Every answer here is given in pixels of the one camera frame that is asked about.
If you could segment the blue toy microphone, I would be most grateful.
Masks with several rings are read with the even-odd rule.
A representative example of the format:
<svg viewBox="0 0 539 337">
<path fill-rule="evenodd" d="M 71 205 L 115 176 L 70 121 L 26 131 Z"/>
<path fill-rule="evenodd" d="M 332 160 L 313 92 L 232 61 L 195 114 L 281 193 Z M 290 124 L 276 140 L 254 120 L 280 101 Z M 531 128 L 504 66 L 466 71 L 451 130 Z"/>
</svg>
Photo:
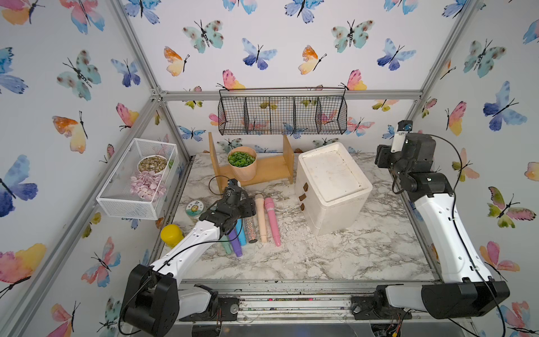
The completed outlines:
<svg viewBox="0 0 539 337">
<path fill-rule="evenodd" d="M 240 245 L 243 247 L 247 244 L 246 235 L 245 235 L 245 226 L 243 224 L 243 220 L 239 219 L 237 221 L 237 224 L 235 226 L 235 230 L 237 232 L 237 239 L 240 242 Z"/>
</svg>

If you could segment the glitter toy microphone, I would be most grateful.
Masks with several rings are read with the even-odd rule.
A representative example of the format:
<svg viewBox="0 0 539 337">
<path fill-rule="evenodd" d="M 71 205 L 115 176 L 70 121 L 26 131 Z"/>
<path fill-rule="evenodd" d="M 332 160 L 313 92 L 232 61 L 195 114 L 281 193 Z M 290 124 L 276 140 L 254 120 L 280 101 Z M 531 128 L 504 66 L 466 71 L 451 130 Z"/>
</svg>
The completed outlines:
<svg viewBox="0 0 539 337">
<path fill-rule="evenodd" d="M 244 219 L 244 232 L 245 232 L 246 241 L 249 244 L 253 244 L 258 241 L 257 230 L 255 227 L 253 217 Z"/>
</svg>

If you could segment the beige toy microphone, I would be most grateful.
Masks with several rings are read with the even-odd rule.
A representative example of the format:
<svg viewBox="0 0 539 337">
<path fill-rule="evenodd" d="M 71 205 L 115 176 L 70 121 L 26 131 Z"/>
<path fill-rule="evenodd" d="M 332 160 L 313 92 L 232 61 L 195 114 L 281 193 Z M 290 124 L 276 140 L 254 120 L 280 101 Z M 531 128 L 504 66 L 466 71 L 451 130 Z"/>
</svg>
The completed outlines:
<svg viewBox="0 0 539 337">
<path fill-rule="evenodd" d="M 268 242 L 268 234 L 267 234 L 265 214 L 264 214 L 265 212 L 264 198 L 261 194 L 257 194 L 255 196 L 255 206 L 256 206 L 257 220 L 258 220 L 258 227 L 259 227 L 259 234 L 260 234 L 261 242 L 265 244 Z"/>
</svg>

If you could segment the pink toy microphone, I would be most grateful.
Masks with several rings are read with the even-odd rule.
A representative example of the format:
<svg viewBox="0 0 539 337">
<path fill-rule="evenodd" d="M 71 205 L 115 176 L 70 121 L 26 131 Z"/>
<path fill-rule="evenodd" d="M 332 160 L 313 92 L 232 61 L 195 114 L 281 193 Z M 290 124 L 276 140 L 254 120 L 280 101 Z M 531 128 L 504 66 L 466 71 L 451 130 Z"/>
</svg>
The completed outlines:
<svg viewBox="0 0 539 337">
<path fill-rule="evenodd" d="M 271 197 L 266 197 L 264 199 L 264 206 L 266 213 L 268 214 L 268 220 L 270 229 L 272 232 L 272 237 L 275 242 L 275 245 L 277 247 L 280 247 L 282 245 L 281 241 L 281 235 L 279 231 L 278 221 L 277 221 L 277 215 L 275 213 L 275 203 Z"/>
</svg>

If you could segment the purple toy microphone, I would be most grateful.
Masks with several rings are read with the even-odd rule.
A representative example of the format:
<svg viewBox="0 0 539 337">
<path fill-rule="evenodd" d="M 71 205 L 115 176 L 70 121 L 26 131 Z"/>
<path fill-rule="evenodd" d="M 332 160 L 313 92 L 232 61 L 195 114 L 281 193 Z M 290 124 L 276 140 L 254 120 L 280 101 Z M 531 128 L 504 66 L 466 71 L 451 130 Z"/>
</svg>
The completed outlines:
<svg viewBox="0 0 539 337">
<path fill-rule="evenodd" d="M 234 251 L 234 254 L 236 257 L 240 258 L 243 256 L 243 252 L 241 250 L 241 244 L 239 241 L 239 235 L 237 234 L 237 231 L 235 229 L 232 229 L 230 231 L 230 234 L 228 235 L 228 239 L 230 244 L 232 245 L 232 249 Z"/>
</svg>

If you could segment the green toy microphone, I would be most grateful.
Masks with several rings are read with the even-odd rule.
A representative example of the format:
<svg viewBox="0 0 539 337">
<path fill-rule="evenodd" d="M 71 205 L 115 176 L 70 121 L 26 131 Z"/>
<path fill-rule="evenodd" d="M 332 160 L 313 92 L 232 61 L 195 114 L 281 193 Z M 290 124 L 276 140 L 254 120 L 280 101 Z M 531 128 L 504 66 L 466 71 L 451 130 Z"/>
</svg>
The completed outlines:
<svg viewBox="0 0 539 337">
<path fill-rule="evenodd" d="M 233 253 L 233 248 L 227 235 L 224 235 L 220 238 L 220 243 L 222 244 L 227 255 L 230 255 Z"/>
</svg>

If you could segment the white plastic drawer unit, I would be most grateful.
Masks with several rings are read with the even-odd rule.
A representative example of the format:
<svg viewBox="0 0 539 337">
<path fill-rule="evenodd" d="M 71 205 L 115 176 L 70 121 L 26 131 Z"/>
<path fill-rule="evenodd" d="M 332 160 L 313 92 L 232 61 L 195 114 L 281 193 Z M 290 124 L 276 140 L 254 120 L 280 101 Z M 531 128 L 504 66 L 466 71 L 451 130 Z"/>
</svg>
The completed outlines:
<svg viewBox="0 0 539 337">
<path fill-rule="evenodd" d="M 294 190 L 315 236 L 351 227 L 372 189 L 342 143 L 331 143 L 298 157 Z"/>
</svg>

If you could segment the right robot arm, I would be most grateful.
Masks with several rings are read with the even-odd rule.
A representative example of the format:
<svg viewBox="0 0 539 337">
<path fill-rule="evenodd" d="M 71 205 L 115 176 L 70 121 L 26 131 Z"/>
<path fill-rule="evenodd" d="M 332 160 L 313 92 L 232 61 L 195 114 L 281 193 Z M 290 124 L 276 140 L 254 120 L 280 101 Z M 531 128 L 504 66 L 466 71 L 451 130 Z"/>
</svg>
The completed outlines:
<svg viewBox="0 0 539 337">
<path fill-rule="evenodd" d="M 436 142 L 430 135 L 399 131 L 377 149 L 376 165 L 388 169 L 424 222 L 441 263 L 441 281 L 384 289 L 393 308 L 427 312 L 438 320 L 482 317 L 501 310 L 510 295 L 474 250 L 456 209 L 456 192 L 443 173 L 432 171 Z"/>
</svg>

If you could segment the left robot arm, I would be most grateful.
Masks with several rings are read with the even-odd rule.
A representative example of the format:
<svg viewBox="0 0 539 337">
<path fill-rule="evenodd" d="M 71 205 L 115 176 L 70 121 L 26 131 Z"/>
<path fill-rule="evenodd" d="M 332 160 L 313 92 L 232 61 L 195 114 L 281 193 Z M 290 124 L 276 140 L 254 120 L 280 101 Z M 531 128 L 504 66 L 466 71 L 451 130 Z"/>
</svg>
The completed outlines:
<svg viewBox="0 0 539 337">
<path fill-rule="evenodd" d="M 219 320 L 218 292 L 204 285 L 179 288 L 185 274 L 222 237 L 232 234 L 237 221 L 256 214 L 255 201 L 232 178 L 221 198 L 200 216 L 185 238 L 163 258 L 132 269 L 118 327 L 131 325 L 136 332 L 165 336 L 177 320 Z"/>
</svg>

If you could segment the round green tin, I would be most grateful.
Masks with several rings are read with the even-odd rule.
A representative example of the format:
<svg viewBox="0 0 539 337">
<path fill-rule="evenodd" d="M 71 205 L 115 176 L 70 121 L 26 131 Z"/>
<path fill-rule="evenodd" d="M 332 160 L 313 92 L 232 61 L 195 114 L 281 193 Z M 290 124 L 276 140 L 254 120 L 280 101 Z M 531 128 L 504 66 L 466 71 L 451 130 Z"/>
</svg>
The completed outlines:
<svg viewBox="0 0 539 337">
<path fill-rule="evenodd" d="M 193 200 L 185 207 L 185 213 L 191 218 L 198 218 L 205 210 L 201 200 Z"/>
</svg>

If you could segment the peach pot with greens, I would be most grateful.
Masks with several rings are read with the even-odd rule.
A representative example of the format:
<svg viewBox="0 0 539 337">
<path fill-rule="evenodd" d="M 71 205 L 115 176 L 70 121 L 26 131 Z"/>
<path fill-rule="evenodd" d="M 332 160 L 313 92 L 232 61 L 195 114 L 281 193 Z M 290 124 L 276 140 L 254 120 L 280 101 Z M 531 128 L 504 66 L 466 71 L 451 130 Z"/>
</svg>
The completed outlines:
<svg viewBox="0 0 539 337">
<path fill-rule="evenodd" d="M 230 151 L 227 162 L 238 181 L 247 182 L 255 178 L 257 153 L 251 147 L 237 147 Z"/>
</svg>

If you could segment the wooden shelf rack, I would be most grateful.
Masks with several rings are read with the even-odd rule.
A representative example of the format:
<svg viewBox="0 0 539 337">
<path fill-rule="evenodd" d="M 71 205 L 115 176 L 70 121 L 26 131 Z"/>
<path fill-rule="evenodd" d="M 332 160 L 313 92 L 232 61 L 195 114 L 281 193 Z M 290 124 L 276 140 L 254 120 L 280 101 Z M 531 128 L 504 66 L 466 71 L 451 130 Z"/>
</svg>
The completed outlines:
<svg viewBox="0 0 539 337">
<path fill-rule="evenodd" d="M 296 157 L 287 136 L 283 136 L 282 154 L 270 153 L 269 157 L 266 157 L 266 153 L 258 154 L 251 147 L 244 146 L 232 149 L 230 154 L 244 152 L 254 158 L 254 163 L 241 168 L 232 166 L 228 160 L 226 160 L 226 164 L 220 165 L 212 133 L 209 133 L 209 142 L 214 176 L 220 193 L 224 192 L 228 184 L 227 181 L 231 178 L 237 179 L 244 187 L 285 178 L 289 180 L 290 184 L 293 183 Z"/>
</svg>

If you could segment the yellow plastic toy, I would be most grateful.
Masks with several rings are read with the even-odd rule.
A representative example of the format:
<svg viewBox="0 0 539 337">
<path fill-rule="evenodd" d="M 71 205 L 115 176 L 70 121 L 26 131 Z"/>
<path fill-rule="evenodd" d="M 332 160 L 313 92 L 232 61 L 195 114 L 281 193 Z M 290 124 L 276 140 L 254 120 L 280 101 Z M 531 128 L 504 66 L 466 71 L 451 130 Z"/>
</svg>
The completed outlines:
<svg viewBox="0 0 539 337">
<path fill-rule="evenodd" d="M 173 249 L 181 241 L 183 241 L 184 234 L 179 226 L 170 224 L 162 228 L 160 237 L 168 248 Z"/>
</svg>

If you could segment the bowl of seeds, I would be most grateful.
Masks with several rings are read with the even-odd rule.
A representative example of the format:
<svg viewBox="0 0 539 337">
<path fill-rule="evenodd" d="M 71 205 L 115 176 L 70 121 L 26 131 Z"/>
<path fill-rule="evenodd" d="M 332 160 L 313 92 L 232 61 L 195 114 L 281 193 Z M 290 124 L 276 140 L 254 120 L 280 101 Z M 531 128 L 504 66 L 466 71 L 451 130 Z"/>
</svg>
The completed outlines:
<svg viewBox="0 0 539 337">
<path fill-rule="evenodd" d="M 162 174 L 167 166 L 167 158 L 161 155 L 151 155 L 142 158 L 137 165 L 137 169 L 140 173 L 147 171 L 154 172 L 155 174 Z"/>
</svg>

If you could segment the pile of pink slices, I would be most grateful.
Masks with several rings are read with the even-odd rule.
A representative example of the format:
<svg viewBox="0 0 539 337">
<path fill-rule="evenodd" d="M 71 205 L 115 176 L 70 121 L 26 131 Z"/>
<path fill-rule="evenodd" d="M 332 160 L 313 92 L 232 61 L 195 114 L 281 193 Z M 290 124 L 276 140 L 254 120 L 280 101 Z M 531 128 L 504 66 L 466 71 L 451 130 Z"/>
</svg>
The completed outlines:
<svg viewBox="0 0 539 337">
<path fill-rule="evenodd" d="M 162 182 L 162 175 L 154 172 L 143 172 L 131 177 L 130 191 L 145 201 L 155 201 L 164 197 L 167 188 Z"/>
</svg>

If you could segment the white mesh wall basket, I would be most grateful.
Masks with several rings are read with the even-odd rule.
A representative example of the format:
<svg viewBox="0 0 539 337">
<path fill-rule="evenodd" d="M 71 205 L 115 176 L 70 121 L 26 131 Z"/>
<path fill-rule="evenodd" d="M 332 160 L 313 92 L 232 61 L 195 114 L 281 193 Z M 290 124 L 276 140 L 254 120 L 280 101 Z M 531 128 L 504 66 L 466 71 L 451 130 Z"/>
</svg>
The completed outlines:
<svg viewBox="0 0 539 337">
<path fill-rule="evenodd" d="M 96 200 L 107 216 L 156 220 L 177 166 L 177 145 L 135 138 Z"/>
</svg>

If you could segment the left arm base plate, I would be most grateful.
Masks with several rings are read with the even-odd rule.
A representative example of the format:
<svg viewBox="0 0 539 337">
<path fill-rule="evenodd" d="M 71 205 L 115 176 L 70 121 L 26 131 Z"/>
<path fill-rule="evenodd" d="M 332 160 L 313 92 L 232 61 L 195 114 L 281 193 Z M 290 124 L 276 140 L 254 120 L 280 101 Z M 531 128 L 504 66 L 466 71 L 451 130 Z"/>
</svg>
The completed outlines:
<svg viewBox="0 0 539 337">
<path fill-rule="evenodd" d="M 212 298 L 209 308 L 203 313 L 195 313 L 184 318 L 181 322 L 235 322 L 239 313 L 239 299 L 236 297 L 217 296 Z"/>
</svg>

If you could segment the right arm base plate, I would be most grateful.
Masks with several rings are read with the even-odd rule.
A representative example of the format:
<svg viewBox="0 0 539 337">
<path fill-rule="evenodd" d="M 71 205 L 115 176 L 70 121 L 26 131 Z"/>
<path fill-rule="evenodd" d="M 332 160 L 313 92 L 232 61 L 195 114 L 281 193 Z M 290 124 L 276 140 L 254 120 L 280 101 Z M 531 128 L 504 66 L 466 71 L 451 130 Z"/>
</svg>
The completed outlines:
<svg viewBox="0 0 539 337">
<path fill-rule="evenodd" d="M 351 297 L 350 311 L 355 320 L 411 320 L 412 314 L 392 307 L 383 291 Z"/>
</svg>

